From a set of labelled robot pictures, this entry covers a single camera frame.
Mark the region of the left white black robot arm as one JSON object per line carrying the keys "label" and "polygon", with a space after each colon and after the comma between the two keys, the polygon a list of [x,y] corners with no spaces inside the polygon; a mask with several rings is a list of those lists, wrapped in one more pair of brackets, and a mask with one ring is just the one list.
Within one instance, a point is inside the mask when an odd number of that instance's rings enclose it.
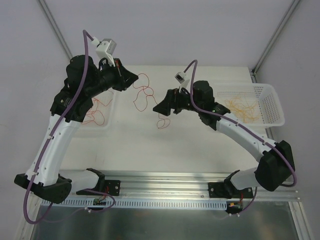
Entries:
{"label": "left white black robot arm", "polygon": [[54,204],[62,203],[70,193],[91,191],[99,195],[105,191],[105,175],[98,170],[87,168],[70,178],[60,175],[59,170],[71,139],[93,106],[93,98],[108,89],[125,91],[138,80],[120,59],[114,62],[114,66],[106,63],[97,67],[91,57],[86,62],[84,55],[70,60],[64,86],[50,108],[42,149],[28,171],[15,176],[16,185]]}

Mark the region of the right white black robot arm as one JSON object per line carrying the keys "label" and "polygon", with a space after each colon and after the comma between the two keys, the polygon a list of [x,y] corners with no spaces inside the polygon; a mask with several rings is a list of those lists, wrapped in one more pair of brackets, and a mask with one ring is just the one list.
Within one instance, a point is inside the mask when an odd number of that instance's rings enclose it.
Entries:
{"label": "right white black robot arm", "polygon": [[290,144],[264,138],[249,129],[224,105],[216,102],[214,90],[207,81],[192,84],[191,90],[184,87],[169,89],[164,99],[153,111],[169,116],[187,110],[198,114],[203,124],[222,133],[247,150],[258,162],[257,167],[236,170],[213,188],[216,196],[231,199],[247,188],[262,187],[269,192],[284,187],[289,177],[296,178],[295,164]]}

